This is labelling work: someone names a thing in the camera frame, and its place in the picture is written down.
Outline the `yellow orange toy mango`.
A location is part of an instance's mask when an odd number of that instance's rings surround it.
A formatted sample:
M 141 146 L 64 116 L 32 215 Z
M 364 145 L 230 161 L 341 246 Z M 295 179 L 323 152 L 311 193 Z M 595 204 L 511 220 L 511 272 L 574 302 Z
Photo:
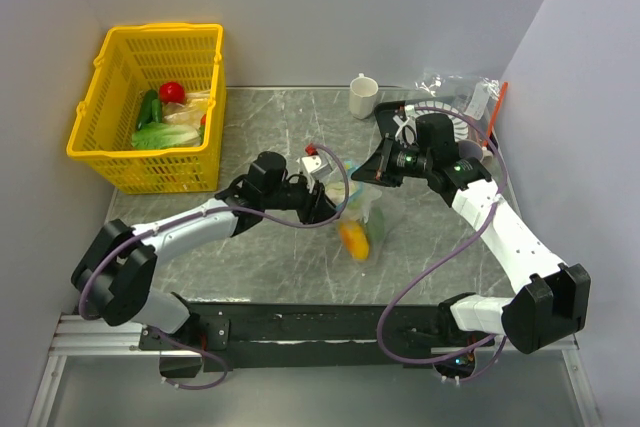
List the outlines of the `yellow orange toy mango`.
M 365 228 L 360 222 L 354 220 L 341 222 L 338 233 L 344 247 L 354 260 L 365 261 L 369 258 L 370 245 Z

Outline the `green toy bell pepper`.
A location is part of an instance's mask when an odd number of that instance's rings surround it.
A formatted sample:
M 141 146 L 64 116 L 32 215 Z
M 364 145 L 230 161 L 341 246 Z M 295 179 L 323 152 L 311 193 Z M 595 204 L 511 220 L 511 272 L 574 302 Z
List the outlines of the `green toy bell pepper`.
M 386 237 L 385 216 L 380 207 L 372 207 L 366 223 L 366 231 L 371 245 L 379 246 Z

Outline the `clear bag with blue zipper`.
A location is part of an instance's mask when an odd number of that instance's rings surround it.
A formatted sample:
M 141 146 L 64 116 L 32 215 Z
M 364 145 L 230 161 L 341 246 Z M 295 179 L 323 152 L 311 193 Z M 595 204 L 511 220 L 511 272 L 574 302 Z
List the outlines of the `clear bag with blue zipper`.
M 359 168 L 351 159 L 343 166 L 349 178 Z M 377 263 L 390 232 L 403 217 L 404 207 L 381 187 L 350 178 L 348 202 L 333 225 L 351 260 L 369 267 Z

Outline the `white toy cauliflower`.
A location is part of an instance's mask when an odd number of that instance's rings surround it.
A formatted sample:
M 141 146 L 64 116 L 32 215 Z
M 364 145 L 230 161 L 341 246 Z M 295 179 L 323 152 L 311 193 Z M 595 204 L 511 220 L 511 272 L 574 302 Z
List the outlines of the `white toy cauliflower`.
M 341 218 L 343 220 L 360 221 L 366 218 L 364 187 L 360 183 L 350 181 L 348 184 L 349 195 L 346 195 L 342 182 L 332 182 L 326 185 L 325 193 L 337 209 L 342 208 Z

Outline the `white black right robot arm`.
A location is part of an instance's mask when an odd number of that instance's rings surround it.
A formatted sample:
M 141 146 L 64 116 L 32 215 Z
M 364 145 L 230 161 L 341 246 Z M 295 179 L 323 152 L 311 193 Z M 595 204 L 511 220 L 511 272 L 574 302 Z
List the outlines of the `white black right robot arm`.
M 523 223 L 502 195 L 503 186 L 475 158 L 459 153 L 453 115 L 423 107 L 414 119 L 413 143 L 382 138 L 352 175 L 357 182 L 398 187 L 406 177 L 429 188 L 475 231 L 506 273 L 512 298 L 462 294 L 442 303 L 439 337 L 460 345 L 472 332 L 500 335 L 524 354 L 581 331 L 591 278 L 580 264 L 567 265 Z

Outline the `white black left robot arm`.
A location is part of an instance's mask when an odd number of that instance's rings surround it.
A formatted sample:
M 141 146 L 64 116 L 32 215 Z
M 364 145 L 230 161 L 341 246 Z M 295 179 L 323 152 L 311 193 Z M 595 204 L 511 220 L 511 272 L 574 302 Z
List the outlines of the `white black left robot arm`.
M 110 326 L 136 322 L 162 332 L 172 346 L 184 349 L 198 337 L 199 325 L 189 303 L 160 292 L 152 282 L 157 267 L 204 244 L 247 232 L 273 211 L 293 211 L 293 227 L 313 229 L 337 220 L 346 206 L 327 195 L 323 179 L 345 169 L 328 147 L 312 144 L 298 161 L 260 153 L 247 172 L 203 204 L 155 222 L 129 226 L 106 223 L 71 276 L 78 290 L 79 315 Z

